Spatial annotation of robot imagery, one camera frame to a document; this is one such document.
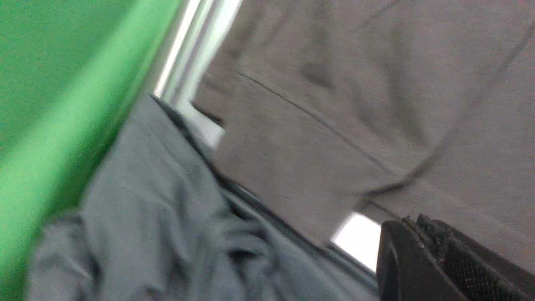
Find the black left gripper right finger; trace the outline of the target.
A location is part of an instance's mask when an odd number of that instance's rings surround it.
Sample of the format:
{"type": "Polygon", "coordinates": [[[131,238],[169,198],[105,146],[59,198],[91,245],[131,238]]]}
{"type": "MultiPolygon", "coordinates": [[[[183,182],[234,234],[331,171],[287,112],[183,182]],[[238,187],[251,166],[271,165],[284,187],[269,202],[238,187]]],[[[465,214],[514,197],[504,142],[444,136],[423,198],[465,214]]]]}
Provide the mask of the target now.
{"type": "Polygon", "coordinates": [[[454,227],[420,215],[403,222],[443,277],[469,301],[533,301],[534,275],[454,227]]]}

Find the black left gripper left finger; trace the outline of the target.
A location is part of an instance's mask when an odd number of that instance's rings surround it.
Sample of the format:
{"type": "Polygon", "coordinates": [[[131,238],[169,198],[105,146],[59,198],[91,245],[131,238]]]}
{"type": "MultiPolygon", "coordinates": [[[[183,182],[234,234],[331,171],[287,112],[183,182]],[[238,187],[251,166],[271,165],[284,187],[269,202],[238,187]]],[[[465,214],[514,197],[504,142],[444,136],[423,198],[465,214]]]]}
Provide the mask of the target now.
{"type": "Polygon", "coordinates": [[[463,301],[430,252],[430,238],[410,219],[385,221],[377,257],[381,301],[463,301]]]}

